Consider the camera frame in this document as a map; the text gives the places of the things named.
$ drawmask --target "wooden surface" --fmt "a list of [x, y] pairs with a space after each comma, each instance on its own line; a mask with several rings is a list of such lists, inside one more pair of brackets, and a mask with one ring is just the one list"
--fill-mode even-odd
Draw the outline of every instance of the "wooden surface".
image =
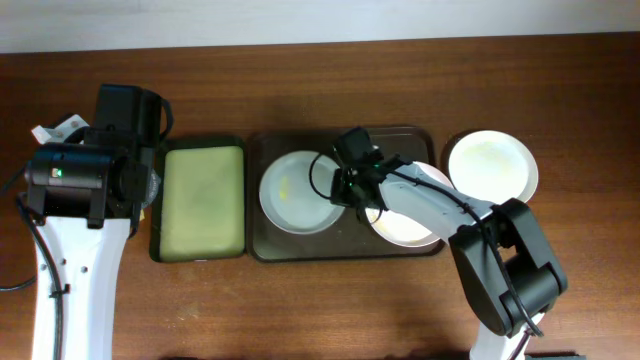
[[[0, 178], [31, 158], [29, 129], [93, 118], [102, 82], [170, 99], [172, 136], [415, 124], [438, 155], [474, 128], [533, 152], [530, 202], [569, 276], [530, 352], [640, 353], [640, 34], [0, 56]], [[34, 273], [0, 208], [0, 282]], [[149, 220], [124, 250], [115, 359], [383, 358], [468, 350], [478, 321], [448, 251], [435, 258], [157, 264]], [[35, 288], [0, 294], [0, 358], [30, 356]]]

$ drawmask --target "black tray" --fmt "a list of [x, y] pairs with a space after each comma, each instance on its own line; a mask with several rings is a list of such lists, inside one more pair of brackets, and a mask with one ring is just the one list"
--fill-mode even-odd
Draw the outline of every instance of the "black tray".
[[[380, 237], [370, 225], [360, 223], [355, 210], [346, 209], [340, 219], [317, 234], [289, 234], [271, 223], [260, 206], [258, 189], [269, 165], [292, 151], [318, 151], [335, 160], [331, 144], [348, 129], [274, 132], [258, 134], [247, 143], [247, 243], [248, 252], [264, 262], [358, 259], [435, 255], [443, 241], [409, 248]], [[417, 127], [367, 129], [385, 156], [395, 153], [433, 165], [433, 144]]]

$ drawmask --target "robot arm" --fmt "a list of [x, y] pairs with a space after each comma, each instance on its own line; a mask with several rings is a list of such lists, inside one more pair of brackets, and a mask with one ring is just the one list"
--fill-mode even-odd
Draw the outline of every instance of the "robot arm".
[[[163, 106], [167, 130], [160, 134]], [[122, 251], [143, 204], [155, 196], [155, 149], [171, 123], [168, 103], [157, 94], [103, 85], [93, 127], [69, 137], [84, 144], [47, 143], [28, 163], [27, 204], [17, 203], [44, 244], [36, 251], [32, 359], [111, 359]], [[61, 291], [53, 291], [58, 285], [49, 272], [57, 273]]]
[[[393, 210], [447, 241], [472, 310], [482, 322], [473, 360], [508, 359], [567, 289], [567, 278], [529, 207], [495, 205], [444, 187], [411, 160], [385, 160], [356, 128], [334, 143], [334, 204]], [[503, 263], [498, 246], [515, 246]]]

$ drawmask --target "white bowl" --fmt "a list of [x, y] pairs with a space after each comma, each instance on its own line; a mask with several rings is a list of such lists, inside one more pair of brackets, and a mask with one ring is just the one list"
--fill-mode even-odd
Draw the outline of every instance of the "white bowl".
[[471, 197], [503, 204], [529, 201], [538, 186], [538, 166], [518, 139], [499, 131], [477, 131], [458, 141], [449, 155], [449, 176]]
[[[421, 162], [416, 162], [416, 164], [427, 175], [453, 188], [447, 176], [437, 168]], [[420, 225], [413, 219], [394, 211], [384, 211], [380, 214], [380, 211], [377, 209], [366, 209], [365, 213], [371, 223], [371, 227], [373, 227], [378, 235], [393, 244], [404, 247], [419, 247], [433, 244], [440, 239], [436, 234], [432, 233], [431, 230]]]
[[[260, 205], [278, 228], [292, 234], [308, 235], [335, 223], [344, 207], [320, 197], [309, 183], [309, 167], [318, 155], [296, 151], [274, 161], [260, 181]], [[313, 183], [321, 194], [329, 196], [333, 173], [338, 165], [321, 156], [313, 168]]]

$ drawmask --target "black cable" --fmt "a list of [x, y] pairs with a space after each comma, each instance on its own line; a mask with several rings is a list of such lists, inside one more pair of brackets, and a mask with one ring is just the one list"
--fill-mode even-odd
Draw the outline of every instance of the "black cable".
[[55, 299], [55, 307], [56, 307], [55, 336], [53, 341], [53, 359], [60, 360], [62, 359], [62, 331], [63, 331], [62, 326], [63, 326], [63, 319], [64, 319], [63, 302], [62, 302], [62, 296], [64, 294], [62, 291], [62, 284], [60, 283], [60, 275], [58, 274], [58, 269], [56, 268], [56, 264], [53, 261], [53, 257], [49, 252], [49, 248], [47, 247], [47, 244], [44, 242], [44, 239], [42, 239], [40, 232], [38, 231], [35, 224], [33, 223], [33, 220], [31, 219], [31, 215], [29, 214], [29, 211], [22, 203], [21, 195], [18, 195], [16, 197], [16, 206], [18, 207], [18, 212], [20, 213], [20, 217], [22, 218], [22, 221], [27, 225], [27, 227], [29, 227], [29, 230], [31, 231], [31, 234], [35, 239], [36, 245], [38, 246], [38, 249], [40, 249], [40, 252], [44, 257], [44, 262], [47, 265], [47, 268], [49, 270], [49, 275], [51, 276], [51, 281], [53, 282], [53, 292], [49, 296]]
[[171, 110], [171, 104], [169, 103], [169, 101], [167, 101], [166, 99], [162, 99], [162, 107], [164, 108], [164, 113], [167, 117], [167, 127], [164, 129], [162, 134], [160, 134], [160, 142], [163, 142], [167, 138], [167, 136], [169, 136], [174, 123], [173, 111]]
[[[4, 185], [2, 185], [2, 189], [0, 189], [0, 196], [4, 196], [4, 194], [6, 194], [7, 191], [9, 191], [9, 189], [16, 182], [16, 180], [18, 180], [24, 174], [24, 170], [25, 170], [25, 166], [23, 166], [15, 174], [11, 175], [11, 177], [9, 178], [9, 181], [7, 181]], [[33, 276], [29, 280], [23, 281], [19, 284], [10, 285], [10, 286], [0, 286], [0, 292], [9, 292], [9, 291], [26, 289], [29, 286], [33, 285], [35, 282], [36, 282], [36, 277]]]
[[311, 184], [311, 188], [313, 189], [313, 191], [316, 194], [318, 194], [318, 196], [320, 196], [321, 198], [326, 199], [326, 200], [331, 200], [330, 197], [328, 197], [327, 195], [324, 195], [323, 193], [318, 191], [318, 189], [316, 188], [316, 186], [313, 183], [313, 167], [316, 165], [316, 162], [318, 161], [318, 159], [320, 159], [321, 156], [322, 156], [322, 154], [318, 153], [318, 155], [316, 155], [316, 157], [313, 158], [313, 161], [311, 161], [311, 166], [309, 166], [309, 184]]
[[518, 346], [516, 346], [516, 348], [513, 349], [511, 356], [509, 356], [509, 359], [507, 360], [516, 360], [518, 356], [520, 356], [520, 353], [524, 351], [525, 345], [527, 345], [527, 341], [529, 341], [530, 338], [531, 338], [531, 332], [525, 331], [524, 335], [522, 336], [522, 339], [520, 339], [520, 342], [518, 343]]
[[369, 222], [369, 224], [373, 225], [373, 224], [377, 223], [378, 220], [380, 220], [381, 217], [382, 217], [382, 209], [378, 209], [378, 217], [375, 220], [373, 220], [372, 222]]
[[449, 199], [451, 199], [453, 202], [456, 203], [456, 205], [460, 206], [465, 212], [467, 212], [472, 218], [473, 220], [478, 224], [478, 226], [480, 227], [480, 232], [482, 234], [482, 238], [484, 239], [484, 241], [489, 245], [489, 248], [491, 249], [491, 252], [493, 253], [493, 257], [496, 259], [496, 262], [498, 263], [498, 268], [500, 269], [500, 273], [502, 273], [502, 277], [504, 278], [504, 281], [507, 283], [507, 288], [509, 289], [509, 294], [511, 294], [511, 297], [513, 297], [513, 301], [516, 304], [516, 307], [518, 308], [518, 311], [520, 312], [520, 314], [522, 315], [522, 317], [524, 317], [525, 321], [527, 322], [527, 325], [529, 325], [529, 328], [531, 329], [531, 331], [533, 331], [533, 334], [535, 336], [538, 337], [542, 337], [544, 336], [544, 333], [538, 328], [538, 326], [536, 325], [535, 322], [533, 322], [533, 320], [531, 319], [531, 316], [529, 316], [529, 313], [527, 313], [527, 310], [524, 307], [524, 304], [522, 303], [522, 299], [520, 299], [520, 296], [518, 296], [518, 293], [516, 292], [515, 287], [513, 286], [513, 283], [511, 282], [511, 277], [509, 276], [509, 273], [507, 272], [507, 268], [504, 266], [504, 263], [502, 262], [502, 257], [500, 256], [500, 252], [498, 251], [498, 246], [495, 244], [495, 242], [492, 241], [489, 233], [487, 232], [486, 227], [484, 226], [484, 224], [482, 223], [482, 221], [480, 220], [480, 217], [478, 216], [478, 214], [475, 213], [475, 211], [473, 211], [473, 209], [471, 208], [471, 206], [465, 202], [463, 202], [462, 200], [458, 199], [457, 197], [453, 196], [450, 192], [429, 184], [427, 182], [424, 182], [418, 178], [412, 178], [411, 176], [405, 175], [405, 174], [401, 174], [397, 171], [392, 171], [391, 174], [405, 179], [407, 181], [411, 181], [416, 183], [417, 185], [421, 185], [424, 187], [427, 187], [429, 189], [435, 190], [443, 195], [445, 195], [446, 197], [448, 197]]
[[25, 171], [26, 168], [27, 167], [25, 165], [22, 168], [20, 168], [20, 170], [18, 170], [18, 172], [16, 172], [15, 174], [11, 175], [11, 177], [9, 178], [9, 181], [7, 181], [4, 185], [2, 185], [2, 189], [0, 189], [0, 196], [4, 196], [4, 194], [6, 194], [6, 192], [9, 191], [9, 189], [11, 188], [13, 183], [15, 183], [16, 180], [18, 180], [18, 178], [20, 178], [20, 176], [24, 175], [24, 171]]
[[136, 236], [136, 234], [138, 233], [138, 227], [139, 227], [138, 225], [131, 227], [131, 229], [129, 230], [129, 237], [127, 238], [127, 240], [129, 240], [132, 237]]
[[16, 291], [16, 290], [22, 290], [22, 289], [26, 289], [29, 286], [33, 285], [36, 282], [36, 277], [32, 277], [31, 279], [27, 280], [27, 281], [23, 281], [19, 284], [16, 285], [12, 285], [12, 286], [0, 286], [0, 292], [9, 292], [9, 291]]

